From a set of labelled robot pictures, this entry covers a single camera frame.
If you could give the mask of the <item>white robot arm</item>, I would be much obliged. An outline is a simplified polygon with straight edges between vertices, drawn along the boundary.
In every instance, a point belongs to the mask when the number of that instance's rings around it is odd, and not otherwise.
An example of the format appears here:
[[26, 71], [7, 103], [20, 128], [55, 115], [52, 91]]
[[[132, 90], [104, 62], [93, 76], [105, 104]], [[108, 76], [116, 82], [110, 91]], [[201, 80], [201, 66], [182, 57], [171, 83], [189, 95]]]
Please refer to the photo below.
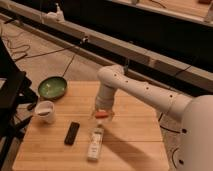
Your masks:
[[120, 65], [102, 67], [93, 116], [112, 118], [115, 93], [121, 89], [181, 123], [178, 171], [213, 171], [213, 95], [184, 94], [131, 79]]

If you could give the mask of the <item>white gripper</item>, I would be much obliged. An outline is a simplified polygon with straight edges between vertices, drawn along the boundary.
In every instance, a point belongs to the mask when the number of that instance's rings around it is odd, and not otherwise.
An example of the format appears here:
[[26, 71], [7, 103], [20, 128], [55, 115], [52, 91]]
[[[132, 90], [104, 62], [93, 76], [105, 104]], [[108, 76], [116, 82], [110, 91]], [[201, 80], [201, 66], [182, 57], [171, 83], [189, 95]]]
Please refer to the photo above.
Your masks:
[[[105, 99], [105, 98], [102, 98], [102, 97], [99, 97], [99, 96], [97, 96], [96, 99], [95, 99], [95, 109], [97, 111], [99, 111], [99, 110], [111, 111], [112, 108], [113, 108], [113, 105], [114, 105], [114, 99]], [[97, 114], [96, 110], [93, 110], [92, 113], [91, 113], [90, 118], [92, 120], [97, 119], [96, 118], [96, 114]], [[110, 112], [109, 115], [108, 115], [108, 121], [112, 121], [114, 116], [115, 116], [115, 113]]]

